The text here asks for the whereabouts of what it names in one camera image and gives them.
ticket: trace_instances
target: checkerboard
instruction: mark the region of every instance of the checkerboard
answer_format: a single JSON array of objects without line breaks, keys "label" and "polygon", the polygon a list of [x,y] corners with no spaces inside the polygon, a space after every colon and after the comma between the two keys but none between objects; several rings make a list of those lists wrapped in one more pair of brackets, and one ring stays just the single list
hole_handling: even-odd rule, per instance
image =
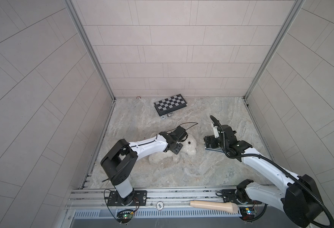
[{"label": "checkerboard", "polygon": [[154,107],[159,116],[163,116],[167,113],[176,111],[180,108],[186,107],[187,102],[181,94],[169,97],[154,103]]}]

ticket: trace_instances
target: small metal part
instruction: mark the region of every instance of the small metal part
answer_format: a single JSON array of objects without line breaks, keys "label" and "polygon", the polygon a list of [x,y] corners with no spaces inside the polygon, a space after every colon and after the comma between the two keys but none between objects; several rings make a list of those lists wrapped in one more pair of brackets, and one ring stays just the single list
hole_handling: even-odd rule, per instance
[{"label": "small metal part", "polygon": [[161,211],[164,208],[164,204],[162,201],[159,201],[155,207],[157,210]]}]

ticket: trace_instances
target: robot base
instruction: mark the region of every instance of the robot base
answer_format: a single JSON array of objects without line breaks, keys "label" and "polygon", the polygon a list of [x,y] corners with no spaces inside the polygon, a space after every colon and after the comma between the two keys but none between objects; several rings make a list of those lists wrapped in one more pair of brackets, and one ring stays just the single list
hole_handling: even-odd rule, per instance
[{"label": "robot base", "polygon": [[136,206],[136,203],[133,200],[133,198],[136,198],[137,199],[136,201],[138,202],[139,206],[145,206],[146,197],[147,197],[147,191],[144,191],[144,190],[133,191],[125,199],[121,198],[117,191],[111,191],[109,194],[109,200],[107,201],[107,205],[110,207],[111,206]]}]

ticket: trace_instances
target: mounting plate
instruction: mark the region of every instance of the mounting plate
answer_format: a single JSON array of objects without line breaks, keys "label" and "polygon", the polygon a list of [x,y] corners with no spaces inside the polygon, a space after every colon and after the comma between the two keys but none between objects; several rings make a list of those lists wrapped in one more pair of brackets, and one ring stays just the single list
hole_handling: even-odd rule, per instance
[{"label": "mounting plate", "polygon": [[[145,206],[146,205],[146,194],[147,191],[145,190],[139,190],[135,191],[134,197],[138,199],[139,201],[139,206]],[[111,191],[109,194],[109,200],[107,201],[108,206],[135,206],[135,201],[132,200],[132,202],[129,205],[122,205],[121,204],[121,198],[119,195],[116,193],[116,191]]]}]

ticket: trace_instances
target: ventilation grille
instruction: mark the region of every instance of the ventilation grille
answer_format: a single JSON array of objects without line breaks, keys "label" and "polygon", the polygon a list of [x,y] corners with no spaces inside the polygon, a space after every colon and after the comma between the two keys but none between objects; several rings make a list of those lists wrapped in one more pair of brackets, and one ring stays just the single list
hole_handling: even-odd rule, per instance
[{"label": "ventilation grille", "polygon": [[[192,218],[192,217],[241,217],[240,211],[237,214],[229,214],[224,211],[215,211],[200,208],[164,208],[158,211],[156,208],[140,208],[135,213],[134,218]],[[77,209],[75,219],[91,218],[112,218],[108,209]]]}]

